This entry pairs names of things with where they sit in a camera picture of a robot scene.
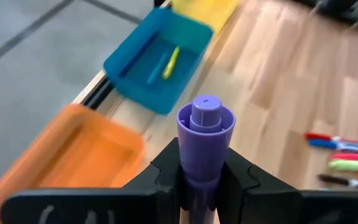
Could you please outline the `blue translucent highlighter pen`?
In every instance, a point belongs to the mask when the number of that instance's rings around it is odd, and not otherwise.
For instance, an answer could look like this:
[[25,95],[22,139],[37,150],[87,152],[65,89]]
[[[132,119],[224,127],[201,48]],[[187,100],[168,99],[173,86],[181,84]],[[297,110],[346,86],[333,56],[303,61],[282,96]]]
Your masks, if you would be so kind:
[[167,60],[169,58],[168,53],[163,53],[157,62],[156,66],[152,70],[150,76],[148,77],[146,84],[151,85],[155,81],[155,79],[161,74],[162,70],[165,68],[167,64]]

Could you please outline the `black Expo marker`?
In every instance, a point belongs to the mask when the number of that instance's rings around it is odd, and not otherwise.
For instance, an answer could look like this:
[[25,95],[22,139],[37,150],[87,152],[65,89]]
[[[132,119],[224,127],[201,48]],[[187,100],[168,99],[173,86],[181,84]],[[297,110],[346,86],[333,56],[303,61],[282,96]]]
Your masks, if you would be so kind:
[[358,189],[358,180],[357,179],[347,179],[343,177],[337,177],[333,175],[327,175],[327,174],[318,174],[318,179],[320,181],[331,183],[331,184],[338,184],[347,186],[350,188]]

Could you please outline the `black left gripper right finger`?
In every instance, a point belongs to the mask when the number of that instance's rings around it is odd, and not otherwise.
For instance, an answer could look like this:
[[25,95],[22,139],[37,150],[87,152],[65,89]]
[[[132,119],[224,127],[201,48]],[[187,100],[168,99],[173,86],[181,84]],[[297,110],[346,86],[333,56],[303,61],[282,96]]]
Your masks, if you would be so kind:
[[358,190],[298,190],[232,149],[216,207],[220,224],[358,224]]

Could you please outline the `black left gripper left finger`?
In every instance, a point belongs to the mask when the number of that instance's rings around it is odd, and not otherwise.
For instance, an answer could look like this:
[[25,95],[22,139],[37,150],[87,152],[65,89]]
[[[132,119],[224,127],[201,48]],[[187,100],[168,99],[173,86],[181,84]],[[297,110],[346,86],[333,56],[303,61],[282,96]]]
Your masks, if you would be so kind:
[[120,188],[42,188],[5,199],[2,224],[179,224],[178,139]]

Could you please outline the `yellow translucent plastic bin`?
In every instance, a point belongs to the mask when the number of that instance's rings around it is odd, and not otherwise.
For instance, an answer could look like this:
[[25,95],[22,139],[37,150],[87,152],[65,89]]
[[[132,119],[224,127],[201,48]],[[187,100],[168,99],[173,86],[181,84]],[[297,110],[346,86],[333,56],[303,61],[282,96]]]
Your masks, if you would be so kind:
[[241,0],[170,0],[172,9],[183,16],[204,23],[218,34]]

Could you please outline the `orange translucent plastic bin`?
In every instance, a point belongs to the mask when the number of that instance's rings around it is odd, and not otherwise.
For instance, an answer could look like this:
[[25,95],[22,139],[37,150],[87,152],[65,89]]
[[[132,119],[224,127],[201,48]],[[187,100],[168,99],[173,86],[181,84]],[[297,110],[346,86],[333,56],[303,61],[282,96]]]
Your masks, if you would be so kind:
[[25,189],[122,187],[139,170],[143,151],[139,133],[70,104],[0,177],[0,208]]

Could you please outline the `blue plastic bin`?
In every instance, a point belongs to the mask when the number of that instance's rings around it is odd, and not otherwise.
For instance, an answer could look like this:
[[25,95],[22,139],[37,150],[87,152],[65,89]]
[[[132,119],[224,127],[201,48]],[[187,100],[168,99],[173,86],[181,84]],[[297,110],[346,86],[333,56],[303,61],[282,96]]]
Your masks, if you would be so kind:
[[[167,8],[153,9],[104,61],[117,91],[158,114],[171,111],[195,73],[213,36],[211,28]],[[171,76],[146,81],[163,53],[180,52]]]

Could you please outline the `pink highlighter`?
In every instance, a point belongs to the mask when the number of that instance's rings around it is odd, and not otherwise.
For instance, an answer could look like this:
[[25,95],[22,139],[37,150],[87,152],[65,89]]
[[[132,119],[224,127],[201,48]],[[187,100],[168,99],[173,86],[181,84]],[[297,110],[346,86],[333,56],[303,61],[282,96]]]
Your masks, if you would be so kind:
[[335,153],[331,159],[358,161],[358,153]]

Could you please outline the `lavender marker white tip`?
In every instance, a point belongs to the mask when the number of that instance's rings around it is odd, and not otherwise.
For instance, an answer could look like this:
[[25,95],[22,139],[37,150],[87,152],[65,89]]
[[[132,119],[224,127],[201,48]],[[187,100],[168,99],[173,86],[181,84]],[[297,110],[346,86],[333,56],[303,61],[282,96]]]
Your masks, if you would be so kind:
[[213,95],[200,95],[177,113],[180,164],[186,184],[188,224],[213,224],[215,192],[236,124],[234,113]]

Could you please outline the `red Expo marker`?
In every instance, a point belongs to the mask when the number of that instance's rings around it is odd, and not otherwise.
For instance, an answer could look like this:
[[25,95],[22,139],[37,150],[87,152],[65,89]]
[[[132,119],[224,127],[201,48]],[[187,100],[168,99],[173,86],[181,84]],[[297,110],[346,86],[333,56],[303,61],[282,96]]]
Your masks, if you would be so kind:
[[350,143],[358,144],[358,140],[346,139],[346,138],[342,138],[340,136],[330,136],[328,134],[321,134],[321,133],[306,132],[306,133],[304,133],[304,137],[307,140],[320,139],[320,140],[325,140],[325,141],[340,141],[340,142],[350,142]]

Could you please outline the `yellow translucent highlighter pen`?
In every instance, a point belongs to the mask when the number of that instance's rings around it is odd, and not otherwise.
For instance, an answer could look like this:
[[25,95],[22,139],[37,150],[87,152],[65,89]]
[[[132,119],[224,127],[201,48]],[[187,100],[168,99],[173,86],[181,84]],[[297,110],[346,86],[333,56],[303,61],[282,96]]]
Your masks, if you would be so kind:
[[179,46],[175,47],[175,49],[173,50],[173,52],[172,52],[172,54],[170,56],[170,59],[169,59],[168,63],[166,64],[166,66],[165,66],[165,68],[163,70],[162,78],[164,80],[168,79],[171,76],[172,71],[173,71],[173,69],[175,67],[179,52],[180,52]]

